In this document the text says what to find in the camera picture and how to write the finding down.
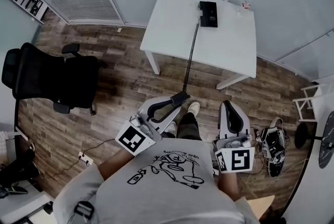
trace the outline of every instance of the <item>black cushion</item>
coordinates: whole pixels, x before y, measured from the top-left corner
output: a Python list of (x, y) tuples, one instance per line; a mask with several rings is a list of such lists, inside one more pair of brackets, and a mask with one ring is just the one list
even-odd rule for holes
[(13, 88), (14, 98), (47, 98), (58, 101), (64, 67), (63, 57), (48, 55), (30, 43), (23, 44), (17, 82)]
[(1, 81), (5, 86), (7, 86), (10, 89), (13, 89), (15, 87), (20, 59), (21, 59), (20, 49), (9, 50), (6, 54), (2, 70)]
[(244, 122), (240, 115), (236, 112), (230, 101), (224, 101), (226, 107), (226, 116), (228, 119), (227, 125), (229, 125), (229, 131), (234, 134), (238, 134), (244, 127)]
[(99, 63), (94, 56), (66, 59), (60, 102), (71, 108), (90, 108), (95, 97), (98, 73)]

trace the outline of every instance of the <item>black round stand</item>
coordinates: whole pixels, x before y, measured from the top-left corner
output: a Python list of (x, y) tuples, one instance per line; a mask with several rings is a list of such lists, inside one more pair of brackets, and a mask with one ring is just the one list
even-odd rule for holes
[(308, 133), (307, 125), (301, 123), (296, 130), (294, 135), (294, 145), (297, 149), (300, 149), (304, 146), (307, 139), (311, 139), (311, 135)]

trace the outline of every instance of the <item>wooden floor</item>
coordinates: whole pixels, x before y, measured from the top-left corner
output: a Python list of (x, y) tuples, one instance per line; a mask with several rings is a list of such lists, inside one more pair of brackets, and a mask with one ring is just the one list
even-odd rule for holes
[[(38, 180), (42, 188), (56, 196), (64, 185), (84, 169), (75, 165), (62, 175), (63, 168), (78, 160), (78, 153), (113, 138), (125, 120), (148, 98), (173, 95), (182, 90), (187, 60), (158, 56), (161, 75), (153, 73), (145, 54), (139, 49), (145, 29), (106, 26), (67, 26), (53, 13), (48, 13), (36, 46), (49, 54), (61, 55), (62, 46), (80, 43), (82, 55), (93, 55), (107, 62), (108, 68), (99, 73), (99, 87), (95, 106), (97, 114), (90, 116), (88, 110), (75, 108), (69, 115), (56, 113), (52, 102), (46, 99), (22, 100), (19, 104), (19, 127), (36, 144), (35, 163), (42, 175)], [(300, 88), (311, 85), (292, 72), (257, 59), (257, 76), (231, 87), (216, 90), (215, 86), (226, 73), (221, 69), (194, 63), (190, 72), (187, 92), (192, 101), (199, 101), (197, 116), (203, 140), (210, 142), (218, 134), (218, 109), (222, 101), (238, 104), (249, 116), (252, 127), (262, 130), (275, 116), (284, 120), (284, 128), (290, 137), (285, 153), (283, 172), (277, 179), (268, 176), (256, 157), (254, 175), (239, 174), (242, 193), (246, 198), (258, 198), (275, 194), (274, 209), (287, 203), (297, 183), (309, 144), (303, 149), (294, 147), (294, 131), (297, 128), (297, 110), (293, 98), (301, 97)], [(117, 94), (110, 95), (113, 86)], [(98, 164), (119, 149), (116, 142), (105, 143), (89, 151)]]

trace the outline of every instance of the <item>cable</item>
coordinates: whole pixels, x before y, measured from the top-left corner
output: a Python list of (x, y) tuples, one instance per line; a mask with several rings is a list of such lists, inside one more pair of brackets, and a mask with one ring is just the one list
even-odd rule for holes
[(262, 161), (262, 158), (261, 158), (261, 156), (259, 155), (259, 153), (260, 153), (260, 150), (259, 150), (259, 148), (260, 148), (260, 145), (259, 145), (259, 142), (257, 142), (255, 145), (254, 145), (254, 147), (256, 148), (256, 146), (257, 146), (257, 157), (261, 160), (261, 162), (262, 162), (262, 164), (263, 164), (263, 166), (262, 166), (262, 168), (261, 168), (261, 170), (259, 171), (259, 172), (256, 172), (256, 173), (253, 173), (253, 170), (255, 169), (255, 162), (254, 162), (254, 165), (253, 165), (253, 169), (252, 169), (252, 171), (250, 172), (250, 173), (243, 173), (243, 172), (241, 172), (240, 174), (243, 174), (243, 175), (257, 175), (257, 174), (260, 174), (261, 172), (262, 172), (262, 170), (263, 170), (263, 168), (264, 167), (267, 167), (266, 165), (265, 165), (265, 163)]
[[(92, 148), (89, 148), (89, 149), (84, 150), (83, 153), (82, 153), (82, 156), (85, 156), (85, 152), (86, 152), (86, 151), (89, 151), (89, 150), (98, 148), (98, 147), (101, 146), (102, 144), (104, 144), (104, 143), (106, 143), (106, 142), (110, 142), (110, 141), (112, 141), (112, 140), (115, 140), (115, 139), (114, 139), (114, 138), (112, 138), (112, 139), (107, 139), (107, 140), (105, 140), (104, 142), (98, 144), (98, 145), (95, 146), (95, 147), (92, 147)], [(52, 178), (54, 178), (55, 176), (62, 175), (64, 171), (66, 171), (66, 170), (70, 170), (70, 169), (71, 169), (73, 166), (75, 166), (80, 160), (81, 160), (81, 158), (79, 158), (78, 161), (76, 161), (75, 163), (71, 164), (68, 168), (64, 168), (60, 173), (54, 174), (53, 176), (48, 176), (48, 177), (46, 177), (46, 178), (41, 178), (40, 180), (48, 180), (48, 179), (52, 179)], [(36, 183), (33, 183), (33, 184), (29, 184), (28, 186), (26, 186), (26, 187), (24, 187), (24, 188), (27, 188), (27, 187), (29, 187), (29, 186), (36, 185), (36, 184), (37, 184), (37, 182), (36, 182)]]
[(192, 48), (190, 50), (190, 55), (189, 55), (189, 59), (188, 59), (187, 71), (186, 71), (186, 75), (185, 75), (184, 81), (183, 81), (183, 88), (182, 88), (182, 90), (184, 90), (184, 91), (187, 90), (189, 73), (190, 73), (190, 67), (192, 65), (193, 51), (194, 51), (196, 37), (197, 37), (197, 31), (198, 31), (198, 27), (199, 27), (199, 21), (200, 21), (200, 18), (198, 19), (198, 23), (196, 24), (196, 29), (195, 29), (195, 33), (194, 33)]
[(249, 176), (248, 176), (248, 178), (247, 178), (245, 184), (247, 184), (247, 181), (249, 180), (249, 177), (250, 177), (251, 175), (253, 175), (252, 172), (253, 172), (253, 170), (255, 169), (255, 167), (256, 167), (256, 162), (254, 162), (254, 164), (253, 164), (253, 169), (252, 169), (252, 171), (250, 172), (250, 174), (249, 174)]
[(264, 167), (266, 167), (266, 168), (269, 168), (263, 161), (262, 161), (262, 158), (260, 157), (260, 155), (259, 154), (257, 154), (257, 156), (260, 158), (260, 160), (261, 160), (261, 162), (262, 162), (262, 164), (263, 164), (263, 166)]
[(290, 169), (294, 168), (296, 165), (298, 165), (298, 164), (300, 164), (300, 163), (302, 163), (302, 162), (305, 162), (306, 160), (309, 160), (309, 158), (306, 158), (306, 159), (304, 159), (303, 161), (300, 161), (300, 162), (298, 162), (298, 163), (295, 163), (292, 167), (290, 167), (290, 168), (288, 168), (286, 171), (284, 171), (283, 174), (278, 175), (278, 176), (275, 178), (275, 180), (274, 180), (273, 182), (269, 183), (265, 188), (267, 188), (268, 186), (270, 186), (272, 183), (275, 183), (276, 180), (277, 180), (280, 176), (283, 176), (283, 175), (284, 175), (285, 173), (287, 173)]

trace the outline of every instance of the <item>white desk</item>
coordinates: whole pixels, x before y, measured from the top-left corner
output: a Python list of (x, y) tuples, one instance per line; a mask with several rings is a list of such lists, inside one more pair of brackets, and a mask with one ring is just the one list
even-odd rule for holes
[(254, 13), (222, 0), (157, 0), (140, 46), (153, 71), (160, 73), (153, 53), (189, 58), (196, 23), (201, 16), (199, 1), (217, 3), (218, 28), (199, 26), (193, 61), (236, 73), (217, 84), (217, 89), (247, 77), (255, 78)]

